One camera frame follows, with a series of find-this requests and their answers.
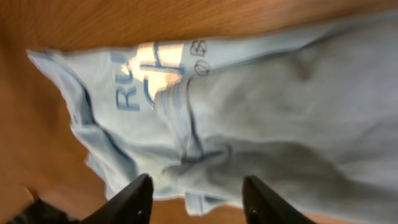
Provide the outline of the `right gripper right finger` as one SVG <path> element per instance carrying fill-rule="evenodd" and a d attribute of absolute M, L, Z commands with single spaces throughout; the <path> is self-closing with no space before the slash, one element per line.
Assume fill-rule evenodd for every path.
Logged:
<path fill-rule="evenodd" d="M 254 175 L 244 178 L 242 194 L 247 224 L 315 224 Z"/>

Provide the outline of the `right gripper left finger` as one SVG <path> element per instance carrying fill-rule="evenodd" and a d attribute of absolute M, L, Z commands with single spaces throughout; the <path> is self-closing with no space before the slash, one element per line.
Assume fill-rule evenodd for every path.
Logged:
<path fill-rule="evenodd" d="M 149 224 L 153 191 L 152 178 L 141 174 L 79 224 Z"/>

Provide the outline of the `light blue printed t-shirt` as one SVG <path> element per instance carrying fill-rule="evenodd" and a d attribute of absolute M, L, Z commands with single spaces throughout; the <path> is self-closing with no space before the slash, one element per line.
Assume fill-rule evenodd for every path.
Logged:
<path fill-rule="evenodd" d="M 397 11 L 243 40 L 28 52 L 113 198 L 203 215 L 255 175 L 303 212 L 397 222 Z"/>

